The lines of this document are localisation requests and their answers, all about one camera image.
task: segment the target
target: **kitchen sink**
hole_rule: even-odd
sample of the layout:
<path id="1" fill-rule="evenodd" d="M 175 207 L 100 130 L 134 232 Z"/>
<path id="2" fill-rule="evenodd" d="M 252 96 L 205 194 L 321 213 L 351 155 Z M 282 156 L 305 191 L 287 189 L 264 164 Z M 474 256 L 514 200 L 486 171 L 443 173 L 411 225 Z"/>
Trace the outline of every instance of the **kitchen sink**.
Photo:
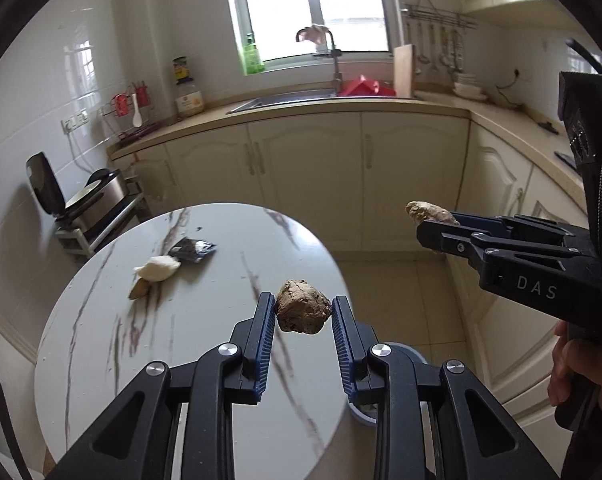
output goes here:
<path id="1" fill-rule="evenodd" d="M 252 101 L 248 101 L 245 104 L 242 104 L 239 107 L 233 108 L 228 112 L 228 114 L 235 114 L 236 112 L 244 112 L 246 110 L 254 110 L 256 108 L 264 108 L 267 106 L 275 106 L 275 105 L 285 105 L 290 103 L 303 103 L 308 101 L 320 101 L 324 99 L 335 99 L 337 98 L 337 94 L 334 90 L 307 90 L 304 92 L 290 92 L 287 94 L 276 94 L 276 95 L 268 95 L 265 97 L 257 97 L 256 99 L 252 99 Z M 348 97 L 340 97 L 339 99 L 348 99 L 348 98 L 362 98 L 362 96 L 348 96 Z M 406 99 L 409 101 L 420 101 L 418 97 L 415 98 L 404 98 L 404 97 L 389 97 L 389 96 L 374 96 L 375 99 Z"/>

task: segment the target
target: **silver screw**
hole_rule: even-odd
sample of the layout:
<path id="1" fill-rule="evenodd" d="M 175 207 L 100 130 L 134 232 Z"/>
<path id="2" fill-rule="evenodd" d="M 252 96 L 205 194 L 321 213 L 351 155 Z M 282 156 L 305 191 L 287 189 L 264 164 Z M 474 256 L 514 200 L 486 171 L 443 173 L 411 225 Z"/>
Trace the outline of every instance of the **silver screw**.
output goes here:
<path id="1" fill-rule="evenodd" d="M 378 355 L 379 357 L 384 357 L 389 355 L 392 352 L 392 349 L 386 344 L 378 344 L 372 347 L 372 353 L 374 355 Z"/>
<path id="2" fill-rule="evenodd" d="M 465 365 L 457 359 L 452 359 L 446 363 L 446 368 L 453 374 L 462 374 L 465 370 Z"/>
<path id="3" fill-rule="evenodd" d="M 145 367 L 145 373 L 152 376 L 161 375 L 164 371 L 165 365 L 158 361 L 150 363 Z"/>
<path id="4" fill-rule="evenodd" d="M 219 354 L 221 355 L 234 355 L 236 354 L 236 352 L 239 351 L 239 347 L 236 346 L 234 343 L 223 343 L 222 345 L 219 346 Z"/>

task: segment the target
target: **beige tiled floor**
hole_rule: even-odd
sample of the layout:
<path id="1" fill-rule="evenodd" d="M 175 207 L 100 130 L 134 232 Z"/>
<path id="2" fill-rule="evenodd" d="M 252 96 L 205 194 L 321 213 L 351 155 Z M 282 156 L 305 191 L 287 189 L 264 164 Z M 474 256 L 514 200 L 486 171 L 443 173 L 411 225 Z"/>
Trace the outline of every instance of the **beige tiled floor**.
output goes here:
<path id="1" fill-rule="evenodd" d="M 414 346 L 432 364 L 472 366 L 445 261 L 339 262 L 357 320 L 382 341 Z"/>

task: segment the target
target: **black sleeve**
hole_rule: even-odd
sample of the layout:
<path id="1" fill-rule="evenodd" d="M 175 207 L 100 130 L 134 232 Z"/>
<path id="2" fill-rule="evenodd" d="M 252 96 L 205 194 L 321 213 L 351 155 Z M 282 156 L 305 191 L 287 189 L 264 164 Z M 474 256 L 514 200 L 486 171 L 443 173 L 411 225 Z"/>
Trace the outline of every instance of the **black sleeve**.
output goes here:
<path id="1" fill-rule="evenodd" d="M 602 411 L 598 406 L 585 426 L 572 435 L 561 480 L 602 480 Z"/>

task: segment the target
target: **round table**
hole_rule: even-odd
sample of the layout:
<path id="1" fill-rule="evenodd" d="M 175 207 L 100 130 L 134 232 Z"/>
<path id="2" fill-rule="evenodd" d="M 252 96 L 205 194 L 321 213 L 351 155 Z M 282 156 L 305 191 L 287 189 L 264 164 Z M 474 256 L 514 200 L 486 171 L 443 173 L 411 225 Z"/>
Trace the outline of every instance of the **round table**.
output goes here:
<path id="1" fill-rule="evenodd" d="M 216 253 L 183 263 L 149 296 L 128 300 L 133 268 L 183 236 L 217 244 Z M 254 315 L 262 290 L 276 294 L 288 279 L 307 280 L 330 299 L 348 293 L 308 229 L 258 206 L 188 207 L 140 224 L 99 251 L 63 291 L 39 345 L 36 412 L 53 458 L 148 362 L 172 367 L 198 359 Z M 345 404 L 331 324 L 312 336 L 277 329 L 261 402 L 234 406 L 236 478 L 303 479 Z"/>

